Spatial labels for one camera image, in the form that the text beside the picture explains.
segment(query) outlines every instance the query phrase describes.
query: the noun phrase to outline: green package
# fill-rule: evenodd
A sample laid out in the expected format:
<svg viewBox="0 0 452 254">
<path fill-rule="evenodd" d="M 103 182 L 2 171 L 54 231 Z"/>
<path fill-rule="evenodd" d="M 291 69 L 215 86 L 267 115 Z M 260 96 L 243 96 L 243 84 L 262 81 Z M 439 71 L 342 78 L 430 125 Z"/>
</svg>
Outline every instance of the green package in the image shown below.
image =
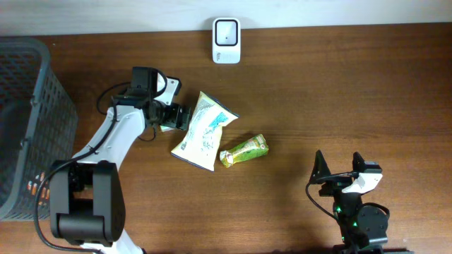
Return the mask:
<svg viewBox="0 0 452 254">
<path fill-rule="evenodd" d="M 228 168 L 237 162 L 244 162 L 266 154 L 268 154 L 266 139 L 259 134 L 231 150 L 220 152 L 220 160 Z"/>
</svg>

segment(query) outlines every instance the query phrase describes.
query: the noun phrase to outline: gray bin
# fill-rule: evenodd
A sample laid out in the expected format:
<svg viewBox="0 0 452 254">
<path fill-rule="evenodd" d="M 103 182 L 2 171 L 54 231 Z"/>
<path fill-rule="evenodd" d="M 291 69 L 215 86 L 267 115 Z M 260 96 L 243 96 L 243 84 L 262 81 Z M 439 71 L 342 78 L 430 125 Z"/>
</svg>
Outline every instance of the gray bin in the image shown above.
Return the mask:
<svg viewBox="0 0 452 254">
<path fill-rule="evenodd" d="M 30 38 L 0 39 L 0 220 L 32 220 L 42 177 L 54 160 L 72 155 L 77 121 L 48 48 Z M 49 216 L 47 186 L 40 219 Z"/>
</svg>

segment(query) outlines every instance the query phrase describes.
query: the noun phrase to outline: brown table surface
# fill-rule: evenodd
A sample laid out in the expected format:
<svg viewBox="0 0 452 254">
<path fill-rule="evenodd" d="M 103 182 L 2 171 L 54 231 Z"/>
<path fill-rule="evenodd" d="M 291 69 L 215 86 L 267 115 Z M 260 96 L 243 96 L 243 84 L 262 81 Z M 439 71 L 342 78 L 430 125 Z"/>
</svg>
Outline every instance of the brown table surface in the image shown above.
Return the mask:
<svg viewBox="0 0 452 254">
<path fill-rule="evenodd" d="M 338 225 L 304 193 L 321 149 L 333 173 L 352 154 L 378 161 L 383 179 L 363 201 L 391 210 L 387 248 L 452 251 L 452 24 L 242 31 L 242 60 L 217 65 L 211 32 L 39 37 L 80 117 L 74 151 L 104 120 L 97 96 L 152 66 L 181 79 L 175 102 L 199 91 L 240 118 L 220 149 L 262 133 L 267 156 L 211 173 L 174 158 L 185 135 L 137 140 L 119 172 L 126 230 L 150 253 L 269 253 L 330 248 Z M 328 210 L 332 198 L 314 198 Z M 42 223 L 49 235 L 48 222 Z M 0 223 L 1 253 L 59 253 L 31 222 Z"/>
</svg>

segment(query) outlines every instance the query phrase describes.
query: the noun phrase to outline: white package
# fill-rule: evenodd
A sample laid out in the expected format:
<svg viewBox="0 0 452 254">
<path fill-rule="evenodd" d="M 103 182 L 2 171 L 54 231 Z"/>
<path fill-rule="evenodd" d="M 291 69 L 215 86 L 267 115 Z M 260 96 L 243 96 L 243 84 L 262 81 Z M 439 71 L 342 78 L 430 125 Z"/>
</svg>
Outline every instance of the white package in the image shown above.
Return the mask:
<svg viewBox="0 0 452 254">
<path fill-rule="evenodd" d="M 216 99 L 199 92 L 189 130 L 171 154 L 195 166 L 213 171 L 222 127 L 237 118 L 238 115 L 230 112 Z"/>
</svg>

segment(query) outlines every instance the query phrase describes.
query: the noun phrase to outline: white wall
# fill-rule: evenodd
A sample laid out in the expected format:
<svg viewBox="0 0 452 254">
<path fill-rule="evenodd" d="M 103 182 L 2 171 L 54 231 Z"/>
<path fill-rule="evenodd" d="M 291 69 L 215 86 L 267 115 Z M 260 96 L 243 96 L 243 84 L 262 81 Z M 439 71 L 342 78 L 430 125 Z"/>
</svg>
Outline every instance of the white wall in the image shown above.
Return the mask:
<svg viewBox="0 0 452 254">
<path fill-rule="evenodd" d="M 452 21 L 452 0 L 0 0 L 0 35 L 210 29 L 233 16 L 243 28 Z"/>
</svg>

